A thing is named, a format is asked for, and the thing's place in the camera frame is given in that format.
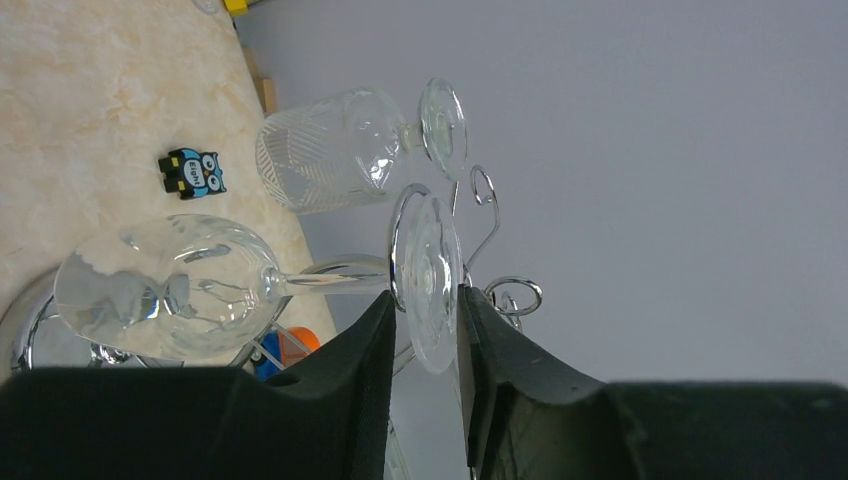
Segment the chrome wine glass rack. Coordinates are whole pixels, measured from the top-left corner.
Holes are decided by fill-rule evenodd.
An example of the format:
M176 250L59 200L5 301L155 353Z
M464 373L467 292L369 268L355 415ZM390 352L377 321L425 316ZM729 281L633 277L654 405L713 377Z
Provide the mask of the chrome wine glass rack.
M396 313L429 370L456 356L462 256L451 205L400 194L388 255L284 272L237 222L181 214L78 247L18 303L28 319L1 386L5 479L380 479ZM261 380L249 355L295 296L366 294L349 330Z

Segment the wooden block at wall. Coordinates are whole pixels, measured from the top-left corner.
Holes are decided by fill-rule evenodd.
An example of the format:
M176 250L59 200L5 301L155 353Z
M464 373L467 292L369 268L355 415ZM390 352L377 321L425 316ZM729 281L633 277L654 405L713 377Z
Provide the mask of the wooden block at wall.
M270 77L264 77L260 73L250 48L243 47L242 52L248 71L253 80L263 113L266 116L271 115L277 111L277 98L274 81Z

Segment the yellow corner clamp right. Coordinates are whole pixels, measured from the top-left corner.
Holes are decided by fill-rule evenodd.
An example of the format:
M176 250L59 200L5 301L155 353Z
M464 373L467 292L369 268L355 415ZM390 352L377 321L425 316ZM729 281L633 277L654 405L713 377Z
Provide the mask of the yellow corner clamp right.
M222 0L224 8L232 17L246 15L252 3L252 0Z

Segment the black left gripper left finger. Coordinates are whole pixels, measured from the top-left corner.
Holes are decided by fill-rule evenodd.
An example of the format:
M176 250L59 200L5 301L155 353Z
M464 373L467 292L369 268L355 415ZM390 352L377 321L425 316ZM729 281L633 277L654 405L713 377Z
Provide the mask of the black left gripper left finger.
M380 294L260 381L224 367L43 368L1 388L5 479L379 479L396 337Z

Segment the clear wine glass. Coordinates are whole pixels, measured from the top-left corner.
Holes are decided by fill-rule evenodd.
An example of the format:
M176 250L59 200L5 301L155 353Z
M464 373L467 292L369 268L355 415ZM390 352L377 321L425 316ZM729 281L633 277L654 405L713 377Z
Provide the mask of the clear wine glass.
M427 164L456 181L468 150L461 98L450 82L434 77L412 119L385 91L358 87L269 115L255 153L269 195L308 215L392 199Z

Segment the blue owl eraser toy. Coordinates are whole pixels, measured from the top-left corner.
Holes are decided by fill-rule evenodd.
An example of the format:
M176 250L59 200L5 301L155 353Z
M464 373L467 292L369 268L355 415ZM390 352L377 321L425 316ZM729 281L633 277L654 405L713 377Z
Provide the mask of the blue owl eraser toy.
M181 200L194 200L227 191L218 153L192 148L171 150L157 160L167 193Z

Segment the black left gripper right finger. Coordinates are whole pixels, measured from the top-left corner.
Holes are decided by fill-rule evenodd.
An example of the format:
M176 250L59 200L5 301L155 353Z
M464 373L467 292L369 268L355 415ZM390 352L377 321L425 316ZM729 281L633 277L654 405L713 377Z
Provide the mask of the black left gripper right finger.
M457 362L476 479L843 479L847 391L828 382L603 382L459 290Z

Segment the round white table sticker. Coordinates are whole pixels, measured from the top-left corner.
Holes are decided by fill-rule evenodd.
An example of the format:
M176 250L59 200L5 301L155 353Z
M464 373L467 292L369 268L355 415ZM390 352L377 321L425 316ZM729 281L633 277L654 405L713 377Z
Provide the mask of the round white table sticker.
M202 13L206 15L215 15L220 10L221 2L219 0L192 0L192 3Z

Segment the blue orange toy truck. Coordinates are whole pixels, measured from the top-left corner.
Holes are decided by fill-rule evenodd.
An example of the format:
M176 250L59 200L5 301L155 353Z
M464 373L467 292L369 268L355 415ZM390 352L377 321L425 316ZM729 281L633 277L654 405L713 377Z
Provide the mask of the blue orange toy truck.
M319 349L316 334L301 326L271 328L259 341L251 355L255 376L260 381L281 373Z

